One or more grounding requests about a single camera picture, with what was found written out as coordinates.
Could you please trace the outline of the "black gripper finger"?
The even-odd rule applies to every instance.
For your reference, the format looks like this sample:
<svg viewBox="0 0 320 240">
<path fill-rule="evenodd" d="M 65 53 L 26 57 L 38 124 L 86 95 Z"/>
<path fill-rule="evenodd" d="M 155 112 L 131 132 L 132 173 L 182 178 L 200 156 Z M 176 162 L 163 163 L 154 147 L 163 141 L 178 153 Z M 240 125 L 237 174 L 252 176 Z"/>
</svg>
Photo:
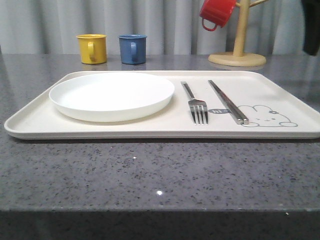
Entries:
<svg viewBox="0 0 320 240">
<path fill-rule="evenodd" d="M 320 1 L 302 0 L 304 15 L 303 51 L 310 56 L 316 56 L 320 49 Z"/>
</svg>

